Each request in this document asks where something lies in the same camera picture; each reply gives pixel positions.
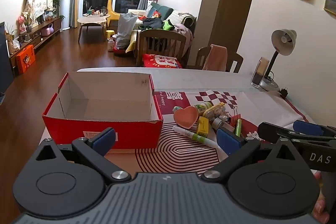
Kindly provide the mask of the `person right hand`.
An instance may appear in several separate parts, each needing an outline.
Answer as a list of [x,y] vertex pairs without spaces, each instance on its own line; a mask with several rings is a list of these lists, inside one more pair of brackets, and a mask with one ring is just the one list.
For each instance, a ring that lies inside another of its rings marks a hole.
[[319,197],[315,203],[314,209],[311,213],[313,218],[321,224],[326,224],[329,221],[330,215],[326,209],[326,198],[323,193],[324,182],[322,180],[322,174],[320,171],[314,172],[314,177],[317,179],[320,187]]

